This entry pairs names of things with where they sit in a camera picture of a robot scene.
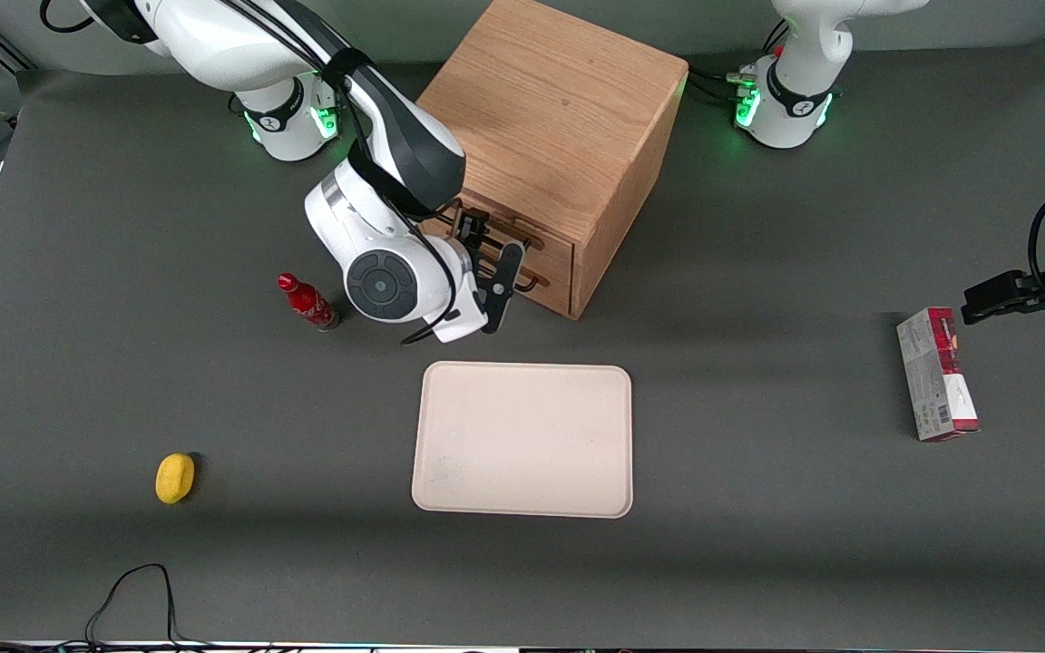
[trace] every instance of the bottle cap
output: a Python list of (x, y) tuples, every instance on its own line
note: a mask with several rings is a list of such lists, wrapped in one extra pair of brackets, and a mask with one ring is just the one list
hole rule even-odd
[(293, 293), (293, 290), (298, 289), (298, 285), (301, 285), (301, 282), (293, 274), (285, 272), (277, 277), (277, 285), (281, 286), (281, 289), (285, 290), (285, 293)]

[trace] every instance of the green indicator light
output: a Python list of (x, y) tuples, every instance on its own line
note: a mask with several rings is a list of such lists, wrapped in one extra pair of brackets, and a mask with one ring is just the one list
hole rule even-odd
[(833, 93), (829, 93), (829, 97), (825, 99), (825, 107), (821, 108), (821, 117), (816, 119), (816, 125), (818, 127), (825, 124), (825, 117), (829, 115), (829, 104), (833, 103)]
[(317, 129), (320, 130), (320, 135), (324, 136), (325, 140), (328, 141), (336, 136), (336, 112), (331, 111), (331, 109), (309, 107), (308, 114), (312, 116)]
[(260, 134), (257, 134), (257, 125), (252, 122), (249, 112), (245, 112), (245, 122), (248, 122), (249, 127), (252, 129), (252, 139), (260, 143)]
[(739, 107), (737, 107), (737, 122), (742, 127), (752, 124), (752, 119), (756, 117), (756, 108), (758, 107), (760, 107), (760, 91), (753, 88), (745, 98), (739, 101)]

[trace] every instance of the beige tray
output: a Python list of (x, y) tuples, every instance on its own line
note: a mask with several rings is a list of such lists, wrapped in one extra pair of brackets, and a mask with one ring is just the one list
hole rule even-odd
[(626, 515), (630, 377), (589, 365), (431, 365), (413, 492), (443, 512)]

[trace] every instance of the wood grain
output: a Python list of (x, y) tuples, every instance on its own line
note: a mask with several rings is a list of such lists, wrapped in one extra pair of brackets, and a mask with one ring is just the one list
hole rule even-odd
[(596, 224), (596, 230), (581, 248), (580, 256), (575, 260), (575, 285), (572, 288), (572, 311), (570, 318), (578, 320), (595, 294), (602, 274), (607, 271), (623, 237), (635, 221), (635, 215), (647, 202), (651, 187), (659, 178), (659, 168), (664, 165), (664, 153), (668, 149), (671, 130), (676, 123), (676, 111), (680, 99), (684, 96), (684, 86), (664, 99), (659, 109), (655, 126), (648, 134), (647, 141), (640, 147), (640, 154), (623, 174), (623, 181), (607, 208), (602, 212)]
[(464, 196), (567, 246), (563, 308), (543, 306), (581, 312), (655, 183), (686, 75), (630, 38), (494, 0), (418, 99), (467, 153)]

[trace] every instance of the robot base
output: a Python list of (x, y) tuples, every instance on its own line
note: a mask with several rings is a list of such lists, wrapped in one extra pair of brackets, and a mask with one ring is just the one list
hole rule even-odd
[(754, 63), (741, 66), (739, 76), (744, 81), (740, 84), (742, 88), (746, 88), (747, 95), (737, 106), (734, 123), (768, 147), (789, 149), (804, 145), (813, 136), (813, 132), (825, 124), (826, 112), (833, 102), (833, 95), (830, 94), (820, 107), (811, 107), (808, 115), (789, 116), (785, 104), (768, 92), (767, 86), (758, 81), (764, 78), (768, 67), (775, 61), (776, 57), (768, 54)]
[(296, 100), (294, 107), (289, 107), (293, 115), (285, 116), (283, 122), (269, 115), (254, 120), (245, 113), (253, 140), (264, 146), (270, 157), (282, 162), (307, 160), (338, 134), (336, 96), (332, 88), (311, 72), (299, 75), (296, 83), (301, 86), (299, 90), (294, 90), (293, 79), (285, 79), (261, 90), (236, 94), (245, 109), (254, 112), (278, 111)]

